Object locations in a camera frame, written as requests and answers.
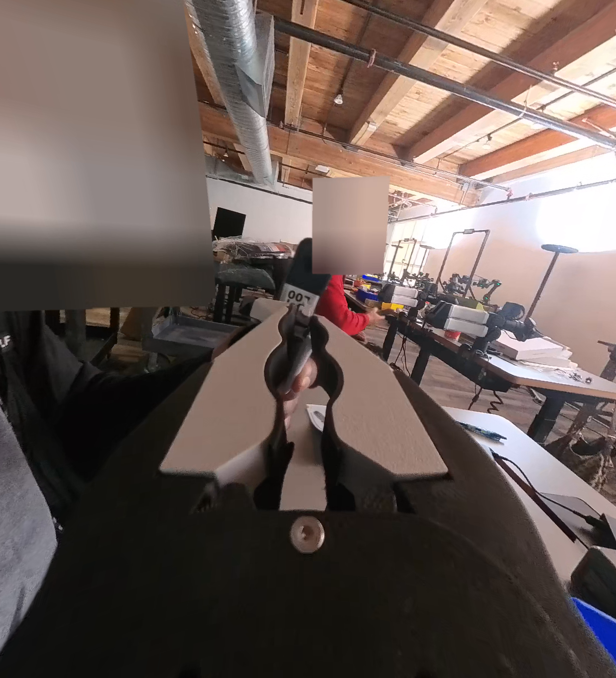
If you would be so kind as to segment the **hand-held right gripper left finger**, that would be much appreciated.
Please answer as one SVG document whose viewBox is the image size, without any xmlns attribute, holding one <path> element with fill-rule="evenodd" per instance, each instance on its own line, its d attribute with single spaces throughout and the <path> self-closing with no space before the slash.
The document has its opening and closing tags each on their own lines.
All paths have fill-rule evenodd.
<svg viewBox="0 0 616 678">
<path fill-rule="evenodd" d="M 257 506 L 279 506 L 294 446 L 277 382 L 287 375 L 293 307 L 239 332 L 212 360 L 160 465 L 166 477 L 245 487 Z"/>
</svg>

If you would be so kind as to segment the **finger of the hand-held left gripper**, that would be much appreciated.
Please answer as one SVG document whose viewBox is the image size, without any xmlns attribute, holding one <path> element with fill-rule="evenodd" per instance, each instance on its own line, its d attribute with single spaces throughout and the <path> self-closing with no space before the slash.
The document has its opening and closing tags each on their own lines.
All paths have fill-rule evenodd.
<svg viewBox="0 0 616 678">
<path fill-rule="evenodd" d="M 254 321 L 263 322 L 274 314 L 281 312 L 286 314 L 288 303 L 267 298 L 257 298 L 250 308 L 250 318 Z"/>
<path fill-rule="evenodd" d="M 287 343 L 286 373 L 279 382 L 279 394 L 293 390 L 293 383 L 312 355 L 311 339 L 290 339 Z"/>
</svg>

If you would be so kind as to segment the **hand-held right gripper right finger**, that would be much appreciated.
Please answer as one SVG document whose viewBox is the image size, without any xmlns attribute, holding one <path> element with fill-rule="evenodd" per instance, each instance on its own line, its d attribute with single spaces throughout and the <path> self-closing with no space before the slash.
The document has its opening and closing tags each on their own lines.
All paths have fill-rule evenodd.
<svg viewBox="0 0 616 678">
<path fill-rule="evenodd" d="M 396 373 L 319 315 L 311 319 L 317 384 L 328 394 L 321 461 L 328 506 L 395 504 L 402 483 L 449 470 Z"/>
</svg>

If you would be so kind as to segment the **person's left hand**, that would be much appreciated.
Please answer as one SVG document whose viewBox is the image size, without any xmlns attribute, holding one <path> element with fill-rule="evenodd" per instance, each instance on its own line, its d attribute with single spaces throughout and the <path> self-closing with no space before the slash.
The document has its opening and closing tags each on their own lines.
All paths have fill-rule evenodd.
<svg viewBox="0 0 616 678">
<path fill-rule="evenodd" d="M 317 364 L 312 358 L 309 358 L 292 381 L 288 390 L 281 395 L 283 420 L 286 430 L 289 429 L 292 416 L 298 407 L 300 396 L 303 392 L 308 391 L 314 386 L 317 377 Z"/>
</svg>

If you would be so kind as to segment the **dark cushioned stool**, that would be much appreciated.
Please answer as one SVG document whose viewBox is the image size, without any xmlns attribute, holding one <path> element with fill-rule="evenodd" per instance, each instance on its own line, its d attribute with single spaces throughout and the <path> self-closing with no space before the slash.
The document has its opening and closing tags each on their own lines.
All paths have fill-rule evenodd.
<svg viewBox="0 0 616 678">
<path fill-rule="evenodd" d="M 266 270 L 248 264 L 222 262 L 214 274 L 216 293 L 214 296 L 213 316 L 216 323 L 230 323 L 233 306 L 246 289 L 276 292 L 275 282 Z"/>
</svg>

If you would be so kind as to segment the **grey plastic tray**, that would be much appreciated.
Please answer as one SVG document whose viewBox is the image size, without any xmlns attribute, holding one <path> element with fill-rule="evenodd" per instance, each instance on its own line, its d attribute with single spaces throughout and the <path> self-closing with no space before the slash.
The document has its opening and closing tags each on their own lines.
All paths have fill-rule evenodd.
<svg viewBox="0 0 616 678">
<path fill-rule="evenodd" d="M 236 328 L 225 323 L 173 312 L 152 327 L 150 337 L 168 343 L 214 349 L 234 333 Z"/>
</svg>

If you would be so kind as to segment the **blue green pen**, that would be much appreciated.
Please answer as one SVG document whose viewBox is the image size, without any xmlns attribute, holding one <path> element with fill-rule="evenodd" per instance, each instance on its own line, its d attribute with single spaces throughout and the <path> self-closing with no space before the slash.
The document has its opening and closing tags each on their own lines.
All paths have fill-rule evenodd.
<svg viewBox="0 0 616 678">
<path fill-rule="evenodd" d="M 507 437 L 499 434 L 495 431 L 492 430 L 487 430 L 481 427 L 477 427 L 473 424 L 466 423 L 466 422 L 457 422 L 462 428 L 464 428 L 466 431 L 468 431 L 471 434 L 481 436 L 483 438 L 489 439 L 491 441 L 495 442 L 503 442 L 507 440 Z"/>
</svg>

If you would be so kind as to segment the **white rectangular device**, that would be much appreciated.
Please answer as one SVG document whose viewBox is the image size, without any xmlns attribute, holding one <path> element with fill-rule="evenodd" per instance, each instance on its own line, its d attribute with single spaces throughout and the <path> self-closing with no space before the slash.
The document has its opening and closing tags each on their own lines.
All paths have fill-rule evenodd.
<svg viewBox="0 0 616 678">
<path fill-rule="evenodd" d="M 475 338 L 484 338 L 490 331 L 490 313 L 485 310 L 448 304 L 441 315 L 445 319 L 439 320 L 439 328 L 445 331 L 459 332 Z"/>
</svg>

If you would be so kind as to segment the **white flat box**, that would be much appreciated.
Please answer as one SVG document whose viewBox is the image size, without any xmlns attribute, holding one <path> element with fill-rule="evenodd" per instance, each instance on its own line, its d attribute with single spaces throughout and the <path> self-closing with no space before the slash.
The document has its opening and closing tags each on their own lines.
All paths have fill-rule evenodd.
<svg viewBox="0 0 616 678">
<path fill-rule="evenodd" d="M 565 369 L 578 366 L 572 360 L 572 351 L 549 337 L 519 341 L 511 333 L 503 332 L 498 340 L 491 343 L 490 348 L 520 363 Z"/>
</svg>

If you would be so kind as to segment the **long white work table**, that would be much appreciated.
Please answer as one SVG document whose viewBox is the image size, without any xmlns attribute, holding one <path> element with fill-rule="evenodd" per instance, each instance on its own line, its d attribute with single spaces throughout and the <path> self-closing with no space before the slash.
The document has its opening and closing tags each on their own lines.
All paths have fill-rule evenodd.
<svg viewBox="0 0 616 678">
<path fill-rule="evenodd" d="M 407 318 L 407 313 L 387 318 L 388 331 L 382 345 L 382 356 L 388 359 L 396 337 L 410 340 L 419 348 L 411 370 L 411 379 L 419 385 L 431 357 L 435 357 L 483 391 L 507 393 L 511 388 L 532 388 L 544 402 L 530 424 L 527 434 L 538 444 L 545 443 L 557 418 L 567 404 L 604 405 L 616 403 L 616 384 L 600 376 L 580 370 L 579 378 L 559 370 L 539 371 L 493 354 L 469 357 L 456 341 L 441 330 L 423 326 Z"/>
</svg>

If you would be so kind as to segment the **patterned handbag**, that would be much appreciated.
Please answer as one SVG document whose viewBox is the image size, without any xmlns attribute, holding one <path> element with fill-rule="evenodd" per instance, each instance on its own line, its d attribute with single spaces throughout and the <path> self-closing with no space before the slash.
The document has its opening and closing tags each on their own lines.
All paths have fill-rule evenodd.
<svg viewBox="0 0 616 678">
<path fill-rule="evenodd" d="M 616 442 L 616 421 L 611 421 L 604 436 L 594 440 L 584 438 L 582 429 L 580 423 L 572 423 L 565 435 L 547 443 L 544 449 L 591 488 L 600 492 L 614 469 L 612 458 Z"/>
</svg>

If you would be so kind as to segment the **thick black ceiling pipe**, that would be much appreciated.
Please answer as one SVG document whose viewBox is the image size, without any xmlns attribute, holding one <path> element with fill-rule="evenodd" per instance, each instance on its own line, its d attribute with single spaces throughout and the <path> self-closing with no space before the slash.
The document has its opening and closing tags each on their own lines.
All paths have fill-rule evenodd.
<svg viewBox="0 0 616 678">
<path fill-rule="evenodd" d="M 489 95 L 481 89 L 472 88 L 470 86 L 450 80 L 444 76 L 435 74 L 403 63 L 394 58 L 378 53 L 376 50 L 366 51 L 361 47 L 357 47 L 351 43 L 347 43 L 341 39 L 332 37 L 325 33 L 310 29 L 295 22 L 284 20 L 282 18 L 275 18 L 275 28 L 280 33 L 290 37 L 299 39 L 305 43 L 314 46 L 320 46 L 337 54 L 344 55 L 348 58 L 364 63 L 367 67 L 376 67 L 384 72 L 400 75 L 413 80 L 418 83 L 429 85 L 433 88 L 440 89 L 451 95 L 460 97 L 477 105 L 490 108 L 494 111 L 506 113 L 514 116 L 516 119 L 523 119 L 528 122 L 537 123 L 547 130 L 563 133 L 576 139 L 584 139 L 590 141 L 593 145 L 616 151 L 616 138 L 607 134 L 592 131 L 583 126 L 564 121 L 550 116 L 549 114 L 535 111 L 523 105 L 504 101 L 497 97 Z"/>
</svg>

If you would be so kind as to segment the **black floor lamp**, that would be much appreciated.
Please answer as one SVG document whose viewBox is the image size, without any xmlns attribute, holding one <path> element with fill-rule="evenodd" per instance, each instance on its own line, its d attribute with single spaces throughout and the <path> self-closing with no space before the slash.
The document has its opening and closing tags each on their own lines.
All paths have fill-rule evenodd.
<svg viewBox="0 0 616 678">
<path fill-rule="evenodd" d="M 542 280 L 541 280 L 541 282 L 538 286 L 538 289 L 536 290 L 535 296 L 533 297 L 533 301 L 530 304 L 530 307 L 527 310 L 527 313 L 525 315 L 525 320 L 527 320 L 527 321 L 532 317 L 533 311 L 535 310 L 535 308 L 537 307 L 537 305 L 538 305 L 538 303 L 541 299 L 542 292 L 544 291 L 544 288 L 546 287 L 546 284 L 549 281 L 552 270 L 554 269 L 558 258 L 561 255 L 576 254 L 578 252 L 578 250 L 575 249 L 575 248 L 568 247 L 566 245 L 554 244 L 554 243 L 542 244 L 541 249 L 544 250 L 544 251 L 550 252 L 552 254 L 552 258 L 551 258 L 549 266 L 546 269 L 546 272 L 545 272 L 545 274 L 544 274 L 544 276 L 543 276 L 543 278 L 542 278 Z"/>
</svg>

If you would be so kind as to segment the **black wall screen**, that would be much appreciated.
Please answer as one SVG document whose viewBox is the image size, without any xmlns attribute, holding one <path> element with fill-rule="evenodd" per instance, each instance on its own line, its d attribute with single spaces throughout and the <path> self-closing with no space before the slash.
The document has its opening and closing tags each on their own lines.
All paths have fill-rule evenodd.
<svg viewBox="0 0 616 678">
<path fill-rule="evenodd" d="M 211 230 L 212 241 L 239 239 L 244 233 L 246 214 L 228 208 L 218 207 Z"/>
</svg>

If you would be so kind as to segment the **silver spiral air duct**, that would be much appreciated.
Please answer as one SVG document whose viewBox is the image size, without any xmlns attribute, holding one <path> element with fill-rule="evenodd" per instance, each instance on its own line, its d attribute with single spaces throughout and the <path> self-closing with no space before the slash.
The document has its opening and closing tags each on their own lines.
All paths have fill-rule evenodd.
<svg viewBox="0 0 616 678">
<path fill-rule="evenodd" d="M 261 186 L 275 187 L 267 115 L 275 72 L 275 19 L 252 1 L 185 1 L 222 103 Z"/>
</svg>

